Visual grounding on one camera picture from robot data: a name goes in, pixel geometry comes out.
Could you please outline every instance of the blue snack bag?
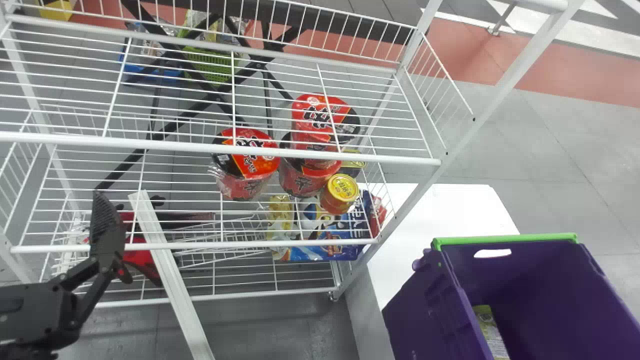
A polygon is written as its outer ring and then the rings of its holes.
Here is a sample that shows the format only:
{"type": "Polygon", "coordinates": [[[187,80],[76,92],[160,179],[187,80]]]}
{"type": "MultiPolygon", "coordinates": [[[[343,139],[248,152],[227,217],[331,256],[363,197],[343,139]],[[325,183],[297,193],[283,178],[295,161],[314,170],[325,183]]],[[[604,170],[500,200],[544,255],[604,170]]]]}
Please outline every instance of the blue snack bag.
{"type": "MultiPolygon", "coordinates": [[[[300,223],[306,228],[303,230],[313,228],[309,240],[363,239],[378,235],[378,221],[382,224],[385,215],[386,209],[381,206],[380,198],[370,197],[369,192],[364,190],[351,209],[342,215],[331,215],[318,204],[308,204],[301,211],[300,223]]],[[[273,249],[273,257],[279,261],[352,261],[358,258],[363,248],[364,245],[277,248],[273,249]]]]}

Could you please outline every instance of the white wire shelving unit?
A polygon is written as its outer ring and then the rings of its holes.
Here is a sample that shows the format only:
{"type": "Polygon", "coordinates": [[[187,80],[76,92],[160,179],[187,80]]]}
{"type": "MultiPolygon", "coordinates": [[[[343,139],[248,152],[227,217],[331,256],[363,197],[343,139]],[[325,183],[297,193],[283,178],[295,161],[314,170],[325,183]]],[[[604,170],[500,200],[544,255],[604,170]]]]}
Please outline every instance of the white wire shelving unit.
{"type": "MultiPolygon", "coordinates": [[[[0,58],[0,141],[7,153],[0,168],[0,226],[6,241],[0,255],[25,282],[46,281],[81,261],[88,251],[92,190],[124,161],[127,169],[104,190],[114,204],[124,205],[122,211],[135,214],[127,196],[146,190],[165,198],[156,211],[209,214],[206,222],[163,231],[164,244],[133,243],[136,232],[141,235],[134,229],[126,246],[171,249],[193,300],[293,293],[330,293],[336,299],[582,1],[547,2],[556,12],[496,84],[495,97],[475,114],[425,35],[441,1],[431,0],[416,26],[287,0],[78,0],[73,10],[46,8],[71,15],[67,22],[14,13],[44,9],[39,1],[3,1],[0,40],[7,58],[0,58]],[[125,2],[139,16],[123,8],[125,2]],[[227,28],[209,29],[207,18],[204,33],[232,35],[253,46],[125,29],[136,22],[153,25],[140,15],[146,9],[163,18],[166,28],[201,31],[184,23],[194,3],[196,10],[242,17],[248,24],[230,34],[227,28]],[[267,40],[262,28],[268,29],[267,40]],[[291,29],[298,33],[285,39],[291,29]],[[149,65],[162,60],[157,53],[140,54],[150,42],[170,44],[171,61],[149,65]],[[226,52],[218,56],[231,61],[221,66],[235,75],[226,83],[204,80],[207,71],[197,65],[208,63],[189,60],[189,47],[226,52]],[[153,72],[132,84],[136,73],[125,63],[151,66],[153,72]],[[190,69],[190,76],[167,75],[182,69],[190,69]],[[260,129],[278,143],[292,131],[292,100],[261,76],[267,73],[294,99],[317,93],[347,102],[360,119],[360,132],[349,144],[336,144],[337,152],[213,144],[226,128],[260,129]],[[359,239],[306,240],[302,234],[303,240],[267,240],[271,196],[284,193],[278,175],[257,199],[225,200],[207,173],[212,152],[364,161],[357,181],[387,210],[381,231],[359,239]],[[393,164],[425,174],[404,204],[394,204],[387,191],[385,167],[393,164]],[[273,261],[272,247],[305,245],[368,247],[348,266],[273,261]]],[[[169,302],[141,274],[134,280],[131,286],[112,283],[99,307],[169,302]]]]}

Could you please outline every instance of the white table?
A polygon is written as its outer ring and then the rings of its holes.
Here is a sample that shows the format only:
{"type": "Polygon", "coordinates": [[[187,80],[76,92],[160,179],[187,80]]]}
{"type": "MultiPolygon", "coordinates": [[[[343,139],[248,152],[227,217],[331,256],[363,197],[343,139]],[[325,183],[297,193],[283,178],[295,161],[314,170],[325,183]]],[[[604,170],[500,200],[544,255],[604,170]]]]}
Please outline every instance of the white table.
{"type": "MultiPolygon", "coordinates": [[[[394,208],[406,200],[415,184],[388,184],[394,208]]],[[[519,234],[509,213],[488,185],[436,184],[368,264],[368,274],[346,292],[349,316],[361,359],[393,359],[381,310],[413,270],[431,240],[442,236],[519,234]]]]}

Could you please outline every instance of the green basket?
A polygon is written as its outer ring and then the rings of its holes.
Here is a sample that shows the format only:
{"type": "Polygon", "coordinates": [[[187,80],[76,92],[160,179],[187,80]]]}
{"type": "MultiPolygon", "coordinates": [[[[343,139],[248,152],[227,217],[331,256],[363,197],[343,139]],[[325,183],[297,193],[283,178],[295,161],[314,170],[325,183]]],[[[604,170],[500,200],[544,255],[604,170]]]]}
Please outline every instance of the green basket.
{"type": "MultiPolygon", "coordinates": [[[[181,29],[178,37],[182,38],[187,35],[187,29],[181,29]]],[[[201,49],[199,47],[185,46],[183,48],[187,52],[186,58],[189,61],[197,61],[192,63],[193,67],[202,71],[200,74],[208,81],[225,83],[231,78],[231,55],[228,53],[219,53],[216,51],[201,49]]],[[[238,65],[238,60],[234,60],[234,67],[238,65]]]]}

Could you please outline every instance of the yellow can lid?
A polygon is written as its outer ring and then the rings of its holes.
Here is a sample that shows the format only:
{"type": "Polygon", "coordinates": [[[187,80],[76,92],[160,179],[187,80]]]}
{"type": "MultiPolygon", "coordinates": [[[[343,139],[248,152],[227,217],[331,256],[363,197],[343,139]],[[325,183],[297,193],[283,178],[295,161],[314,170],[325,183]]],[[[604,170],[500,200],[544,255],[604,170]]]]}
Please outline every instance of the yellow can lid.
{"type": "Polygon", "coordinates": [[[341,202],[352,202],[358,198],[358,183],[348,175],[335,174],[329,178],[327,189],[331,196],[341,202]]]}

